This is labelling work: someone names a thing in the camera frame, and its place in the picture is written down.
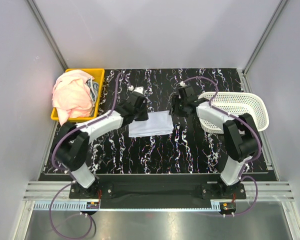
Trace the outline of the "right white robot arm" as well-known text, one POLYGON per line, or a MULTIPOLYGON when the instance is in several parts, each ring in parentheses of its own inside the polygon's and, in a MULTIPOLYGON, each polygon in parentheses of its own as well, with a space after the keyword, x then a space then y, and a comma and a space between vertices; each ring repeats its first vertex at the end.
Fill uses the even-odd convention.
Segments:
POLYGON ((199 98, 191 86, 182 83, 172 96, 170 114, 184 118, 195 115, 223 131, 228 158, 212 189, 220 197, 229 198, 238 188, 244 166, 261 153, 262 142, 253 117, 249 113, 226 112, 213 105, 211 99, 199 98))

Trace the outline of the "light blue towel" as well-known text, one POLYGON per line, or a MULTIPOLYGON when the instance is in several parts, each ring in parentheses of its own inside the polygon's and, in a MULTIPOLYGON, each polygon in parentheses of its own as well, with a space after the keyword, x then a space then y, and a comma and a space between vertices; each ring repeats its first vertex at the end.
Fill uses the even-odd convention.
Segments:
POLYGON ((133 121, 128 126, 130 138, 169 135, 173 132, 173 119, 168 110, 149 112, 148 120, 133 121))

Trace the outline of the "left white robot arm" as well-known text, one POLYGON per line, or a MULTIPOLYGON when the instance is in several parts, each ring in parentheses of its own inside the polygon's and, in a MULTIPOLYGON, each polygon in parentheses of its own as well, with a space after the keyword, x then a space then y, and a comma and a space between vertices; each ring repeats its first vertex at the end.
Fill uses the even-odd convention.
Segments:
POLYGON ((136 87, 128 98, 105 114, 81 124, 64 124, 53 147, 53 161, 58 161, 78 183, 87 198, 98 193, 98 180, 86 163, 89 144, 95 139, 131 124, 148 120, 147 98, 143 87, 136 87))

